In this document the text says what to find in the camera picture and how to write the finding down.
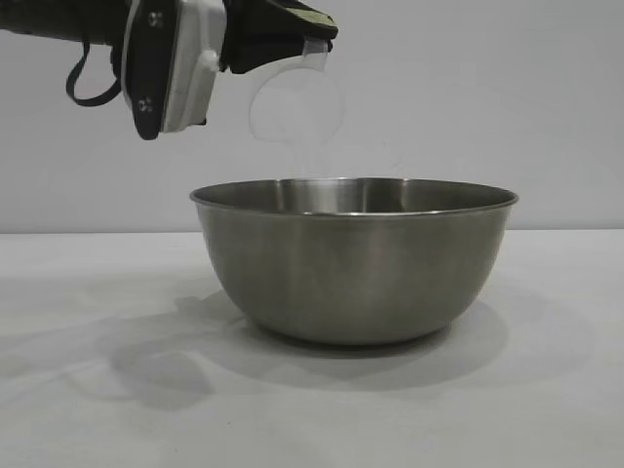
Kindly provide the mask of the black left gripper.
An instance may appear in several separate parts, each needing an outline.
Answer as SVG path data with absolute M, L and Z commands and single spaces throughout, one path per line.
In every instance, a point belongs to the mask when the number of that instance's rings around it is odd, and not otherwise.
M 301 1 L 227 1 L 228 25 L 237 38 L 225 47 L 225 68 L 245 74 L 265 64 L 302 57 L 304 47 L 326 46 L 338 34 L 334 20 Z M 162 132 L 176 44 L 179 3 L 134 1 L 127 24 L 127 99 L 138 135 Z

